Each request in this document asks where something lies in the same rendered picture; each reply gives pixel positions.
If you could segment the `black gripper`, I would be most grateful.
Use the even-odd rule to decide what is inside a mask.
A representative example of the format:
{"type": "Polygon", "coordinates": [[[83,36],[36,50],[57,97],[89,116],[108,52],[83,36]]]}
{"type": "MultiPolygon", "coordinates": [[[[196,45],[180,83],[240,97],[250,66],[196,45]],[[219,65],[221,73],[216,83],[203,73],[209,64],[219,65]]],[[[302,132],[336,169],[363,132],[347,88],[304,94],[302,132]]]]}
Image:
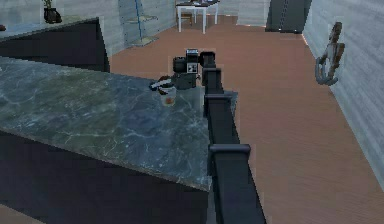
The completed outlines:
{"type": "Polygon", "coordinates": [[[196,76],[198,70],[198,57],[186,56],[175,57],[173,59],[172,78],[170,76],[162,76],[157,82],[151,83],[149,88],[152,91],[158,89],[162,96],[174,95],[176,88],[178,90],[186,90],[196,87],[196,76]],[[175,86],[164,87],[163,85],[171,84],[173,81],[175,86]]]}

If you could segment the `pale jar with orange spot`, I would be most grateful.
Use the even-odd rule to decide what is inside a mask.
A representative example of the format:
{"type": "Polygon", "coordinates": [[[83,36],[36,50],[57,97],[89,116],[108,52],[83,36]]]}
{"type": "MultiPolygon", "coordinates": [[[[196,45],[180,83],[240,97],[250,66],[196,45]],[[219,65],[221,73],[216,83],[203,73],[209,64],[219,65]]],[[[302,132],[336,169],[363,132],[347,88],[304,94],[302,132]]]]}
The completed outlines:
{"type": "Polygon", "coordinates": [[[176,93],[174,95],[161,95],[161,101],[164,106],[173,106],[175,104],[176,93]]]}

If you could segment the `glass shelf with blue pole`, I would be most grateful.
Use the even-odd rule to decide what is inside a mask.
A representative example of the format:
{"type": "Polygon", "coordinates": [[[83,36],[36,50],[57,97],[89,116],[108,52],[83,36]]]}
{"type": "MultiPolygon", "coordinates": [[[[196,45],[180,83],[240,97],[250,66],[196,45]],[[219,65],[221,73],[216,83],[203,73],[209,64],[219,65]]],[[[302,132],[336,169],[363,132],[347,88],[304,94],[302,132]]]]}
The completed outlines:
{"type": "Polygon", "coordinates": [[[143,47],[157,40],[145,28],[146,22],[157,17],[144,13],[142,0],[118,0],[118,12],[125,47],[143,47]]]}

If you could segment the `brown wooden chair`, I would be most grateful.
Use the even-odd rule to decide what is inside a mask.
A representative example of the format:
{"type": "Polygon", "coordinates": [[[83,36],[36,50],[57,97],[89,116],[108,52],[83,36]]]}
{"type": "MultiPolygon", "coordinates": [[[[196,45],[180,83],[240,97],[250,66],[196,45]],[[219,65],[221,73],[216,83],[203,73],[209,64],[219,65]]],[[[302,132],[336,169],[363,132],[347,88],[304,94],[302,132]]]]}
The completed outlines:
{"type": "Polygon", "coordinates": [[[194,20],[192,13],[181,13],[181,17],[180,18],[181,18],[181,20],[188,20],[190,26],[192,26],[193,20],[194,20]]]}

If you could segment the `dark counter with marble top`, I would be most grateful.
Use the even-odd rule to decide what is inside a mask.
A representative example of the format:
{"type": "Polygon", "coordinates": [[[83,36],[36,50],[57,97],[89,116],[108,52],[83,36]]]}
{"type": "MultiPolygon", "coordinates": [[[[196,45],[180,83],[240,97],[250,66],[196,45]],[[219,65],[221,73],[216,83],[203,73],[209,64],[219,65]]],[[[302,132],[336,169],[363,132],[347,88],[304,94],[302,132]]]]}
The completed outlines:
{"type": "Polygon", "coordinates": [[[0,205],[45,224],[206,224],[204,90],[0,57],[0,205]]]}

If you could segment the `white table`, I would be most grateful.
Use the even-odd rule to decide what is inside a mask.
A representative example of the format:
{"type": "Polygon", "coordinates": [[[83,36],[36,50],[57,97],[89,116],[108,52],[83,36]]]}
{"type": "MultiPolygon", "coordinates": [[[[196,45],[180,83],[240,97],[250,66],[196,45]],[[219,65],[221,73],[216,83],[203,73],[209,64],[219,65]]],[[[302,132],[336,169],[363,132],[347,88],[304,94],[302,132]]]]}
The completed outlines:
{"type": "Polygon", "coordinates": [[[211,5],[209,7],[196,7],[194,5],[192,5],[191,2],[182,2],[182,3],[177,3],[175,5],[175,8],[176,8],[176,15],[177,15],[177,27],[178,27],[178,31],[181,32],[182,31],[182,20],[181,20],[181,13],[183,10],[192,10],[193,11],[193,18],[194,18],[194,22],[197,21],[197,13],[199,11],[202,12],[202,32],[203,33],[206,33],[206,28],[207,28],[207,10],[209,8],[214,8],[215,9],[215,14],[214,14],[214,23],[217,23],[218,22],[218,11],[219,11],[219,3],[220,3],[220,0],[217,0],[217,3],[214,4],[214,5],[211,5]]]}

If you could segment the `dark things on table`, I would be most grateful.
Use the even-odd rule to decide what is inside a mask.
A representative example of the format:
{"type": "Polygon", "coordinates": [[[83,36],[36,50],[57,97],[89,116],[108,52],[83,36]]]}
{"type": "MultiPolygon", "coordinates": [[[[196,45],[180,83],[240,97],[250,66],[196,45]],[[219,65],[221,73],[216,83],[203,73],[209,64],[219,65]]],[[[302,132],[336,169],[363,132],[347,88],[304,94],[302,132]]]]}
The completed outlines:
{"type": "Polygon", "coordinates": [[[217,3],[217,0],[191,0],[192,5],[196,7],[209,7],[217,3]]]}

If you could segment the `dark counter with grey top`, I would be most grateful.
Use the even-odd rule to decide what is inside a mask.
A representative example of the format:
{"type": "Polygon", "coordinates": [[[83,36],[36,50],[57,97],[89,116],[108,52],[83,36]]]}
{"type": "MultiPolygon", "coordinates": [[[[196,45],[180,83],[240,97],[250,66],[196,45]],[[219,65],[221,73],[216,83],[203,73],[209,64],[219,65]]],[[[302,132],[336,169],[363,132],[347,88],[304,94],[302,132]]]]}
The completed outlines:
{"type": "Polygon", "coordinates": [[[98,17],[65,18],[55,24],[9,25],[0,31],[0,56],[110,71],[98,17]]]}

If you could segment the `house plant in black pot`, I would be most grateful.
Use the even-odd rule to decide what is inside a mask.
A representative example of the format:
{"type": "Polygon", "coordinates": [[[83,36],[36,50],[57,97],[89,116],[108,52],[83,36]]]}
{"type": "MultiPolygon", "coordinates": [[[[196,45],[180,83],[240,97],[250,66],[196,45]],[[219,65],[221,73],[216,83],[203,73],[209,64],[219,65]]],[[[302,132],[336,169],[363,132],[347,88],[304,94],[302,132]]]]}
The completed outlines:
{"type": "Polygon", "coordinates": [[[44,6],[44,20],[46,23],[55,24],[61,23],[62,18],[56,8],[52,7],[52,0],[42,0],[44,6]]]}

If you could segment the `dark tall cupboard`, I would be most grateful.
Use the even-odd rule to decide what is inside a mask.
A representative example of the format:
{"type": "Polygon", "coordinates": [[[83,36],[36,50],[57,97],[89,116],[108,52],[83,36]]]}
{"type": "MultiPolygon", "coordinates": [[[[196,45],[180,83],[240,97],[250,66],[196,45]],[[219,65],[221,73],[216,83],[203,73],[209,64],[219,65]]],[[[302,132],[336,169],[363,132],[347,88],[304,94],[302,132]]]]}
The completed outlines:
{"type": "Polygon", "coordinates": [[[271,0],[266,32],[301,34],[312,0],[271,0]]]}

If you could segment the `grey and brown wall ornament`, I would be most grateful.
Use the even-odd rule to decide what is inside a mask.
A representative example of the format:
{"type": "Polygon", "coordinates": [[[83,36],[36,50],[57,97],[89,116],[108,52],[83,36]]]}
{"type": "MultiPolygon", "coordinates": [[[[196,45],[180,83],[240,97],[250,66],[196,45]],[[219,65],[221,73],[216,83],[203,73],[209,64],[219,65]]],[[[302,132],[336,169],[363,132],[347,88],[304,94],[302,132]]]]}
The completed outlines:
{"type": "Polygon", "coordinates": [[[336,22],[330,32],[329,42],[323,55],[316,59],[315,79],[319,85],[332,86],[338,81],[335,72],[340,66],[345,50],[345,44],[338,42],[341,31],[342,23],[336,22]]]}

